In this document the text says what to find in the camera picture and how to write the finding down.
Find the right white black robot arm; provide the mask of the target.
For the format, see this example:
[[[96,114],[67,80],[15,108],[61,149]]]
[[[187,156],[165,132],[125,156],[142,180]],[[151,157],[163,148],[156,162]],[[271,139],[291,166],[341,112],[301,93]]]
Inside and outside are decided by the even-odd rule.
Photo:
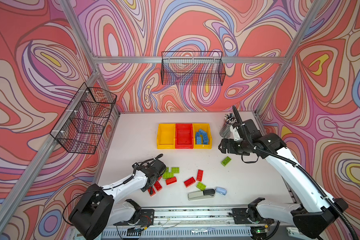
[[[349,207],[342,198],[334,198],[295,159],[286,143],[275,133],[262,135],[253,120],[243,121],[236,107],[232,107],[235,122],[230,127],[231,139],[222,139],[218,148],[223,154],[241,158],[251,154],[268,162],[282,176],[298,197],[299,203],[285,204],[266,198],[257,198],[248,204],[236,219],[253,223],[273,219],[288,223],[310,239],[319,239],[321,233],[337,219],[345,224],[352,239],[359,237],[344,215]]]

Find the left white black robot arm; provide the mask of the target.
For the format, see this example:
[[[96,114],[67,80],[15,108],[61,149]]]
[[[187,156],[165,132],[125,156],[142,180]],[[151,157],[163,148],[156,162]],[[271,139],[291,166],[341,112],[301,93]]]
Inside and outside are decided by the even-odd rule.
[[[93,184],[79,195],[79,201],[64,221],[74,226],[86,240],[94,240],[106,227],[120,222],[138,223],[141,206],[127,197],[140,190],[151,189],[165,173],[163,154],[134,163],[133,172],[112,184]]]

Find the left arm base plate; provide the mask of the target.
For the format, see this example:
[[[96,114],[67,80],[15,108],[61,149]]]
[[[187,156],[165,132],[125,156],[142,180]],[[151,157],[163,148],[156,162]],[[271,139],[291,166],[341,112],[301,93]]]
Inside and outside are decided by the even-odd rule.
[[[142,209],[137,211],[128,221],[115,223],[114,226],[141,226],[149,227],[154,223],[155,210]]]

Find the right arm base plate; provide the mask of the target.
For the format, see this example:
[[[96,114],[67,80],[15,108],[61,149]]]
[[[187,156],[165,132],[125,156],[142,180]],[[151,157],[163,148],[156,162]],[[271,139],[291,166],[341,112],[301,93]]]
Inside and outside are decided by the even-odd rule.
[[[231,213],[228,213],[234,219],[236,225],[272,225],[275,223],[273,219],[265,219],[262,217],[255,217],[251,219],[248,213],[248,208],[233,208]]]

